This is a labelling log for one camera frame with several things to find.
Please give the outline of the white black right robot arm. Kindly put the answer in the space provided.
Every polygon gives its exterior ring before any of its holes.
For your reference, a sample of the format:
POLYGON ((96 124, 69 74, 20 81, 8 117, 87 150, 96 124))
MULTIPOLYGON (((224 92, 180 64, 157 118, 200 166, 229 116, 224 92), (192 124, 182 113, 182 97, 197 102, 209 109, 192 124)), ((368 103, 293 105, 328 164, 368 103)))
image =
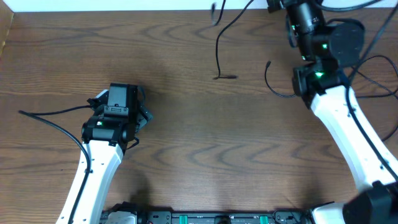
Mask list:
POLYGON ((295 96, 325 125, 347 162, 358 190, 345 203, 311 208, 291 223, 396 223, 397 159, 377 135, 358 104, 353 73, 363 64, 365 28, 356 19, 326 20, 321 1, 269 1, 286 10, 289 42, 305 65, 293 70, 295 96))

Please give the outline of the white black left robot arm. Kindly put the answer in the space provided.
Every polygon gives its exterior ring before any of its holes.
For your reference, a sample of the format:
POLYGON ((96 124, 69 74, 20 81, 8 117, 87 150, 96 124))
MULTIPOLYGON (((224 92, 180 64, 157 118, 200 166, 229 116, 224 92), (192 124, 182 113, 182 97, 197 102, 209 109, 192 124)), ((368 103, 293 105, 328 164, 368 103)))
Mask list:
POLYGON ((99 223, 113 176, 136 134, 153 116, 141 86, 112 83, 88 99, 94 113, 81 130, 84 152, 57 223, 99 223))

